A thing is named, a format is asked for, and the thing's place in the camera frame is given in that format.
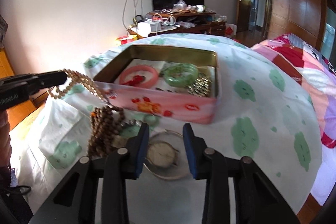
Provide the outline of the person left hand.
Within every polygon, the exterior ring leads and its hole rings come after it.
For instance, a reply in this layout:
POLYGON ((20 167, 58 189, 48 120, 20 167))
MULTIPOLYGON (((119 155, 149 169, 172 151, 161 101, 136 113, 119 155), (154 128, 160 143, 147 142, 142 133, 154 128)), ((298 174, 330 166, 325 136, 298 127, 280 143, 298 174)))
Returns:
POLYGON ((10 124, 7 111, 1 111, 0 115, 0 167, 10 163, 12 148, 10 137, 10 124))

